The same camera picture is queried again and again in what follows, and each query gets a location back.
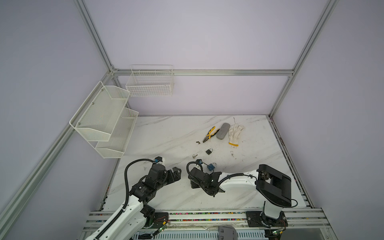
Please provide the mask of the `blue padlock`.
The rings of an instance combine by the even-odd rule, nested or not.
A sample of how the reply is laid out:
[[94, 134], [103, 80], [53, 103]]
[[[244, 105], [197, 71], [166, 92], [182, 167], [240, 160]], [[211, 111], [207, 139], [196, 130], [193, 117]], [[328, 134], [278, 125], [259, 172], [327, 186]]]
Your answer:
[[208, 169], [210, 172], [214, 172], [216, 166], [217, 166], [216, 163], [211, 163], [211, 164], [208, 164], [208, 165], [207, 165], [207, 169]]

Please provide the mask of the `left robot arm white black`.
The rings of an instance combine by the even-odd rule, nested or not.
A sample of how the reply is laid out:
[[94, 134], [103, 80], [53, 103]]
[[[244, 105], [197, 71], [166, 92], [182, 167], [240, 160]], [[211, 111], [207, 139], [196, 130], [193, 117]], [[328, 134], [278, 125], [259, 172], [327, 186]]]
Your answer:
[[158, 190], [181, 179], [182, 170], [174, 167], [167, 170], [160, 163], [153, 163], [145, 178], [130, 189], [121, 207], [99, 227], [88, 240], [129, 240], [144, 227], [155, 221], [156, 210], [149, 202]]

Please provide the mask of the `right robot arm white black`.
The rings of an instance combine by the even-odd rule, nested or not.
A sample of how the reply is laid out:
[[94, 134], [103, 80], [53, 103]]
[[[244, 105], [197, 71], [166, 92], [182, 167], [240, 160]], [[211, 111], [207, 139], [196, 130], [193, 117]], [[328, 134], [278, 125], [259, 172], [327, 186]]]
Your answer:
[[202, 164], [187, 164], [187, 174], [191, 187], [201, 188], [209, 196], [230, 190], [244, 189], [257, 191], [265, 199], [261, 217], [269, 221], [277, 221], [282, 217], [282, 210], [294, 208], [298, 201], [292, 198], [292, 179], [265, 164], [257, 170], [245, 173], [205, 173]]

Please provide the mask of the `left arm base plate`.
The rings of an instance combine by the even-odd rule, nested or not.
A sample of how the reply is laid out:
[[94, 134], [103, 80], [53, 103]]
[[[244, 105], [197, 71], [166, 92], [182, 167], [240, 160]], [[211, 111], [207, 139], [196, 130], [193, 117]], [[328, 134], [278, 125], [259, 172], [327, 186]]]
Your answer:
[[144, 229], [158, 229], [164, 222], [169, 221], [169, 213], [154, 213], [146, 218]]

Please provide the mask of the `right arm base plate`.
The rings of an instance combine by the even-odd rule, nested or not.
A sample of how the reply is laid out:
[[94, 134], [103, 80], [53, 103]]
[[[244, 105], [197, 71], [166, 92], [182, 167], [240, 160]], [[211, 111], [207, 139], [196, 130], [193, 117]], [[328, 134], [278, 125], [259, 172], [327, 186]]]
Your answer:
[[288, 226], [288, 222], [284, 212], [280, 212], [277, 219], [266, 217], [262, 211], [249, 211], [246, 212], [246, 219], [249, 227], [264, 227], [264, 228], [285, 228]]

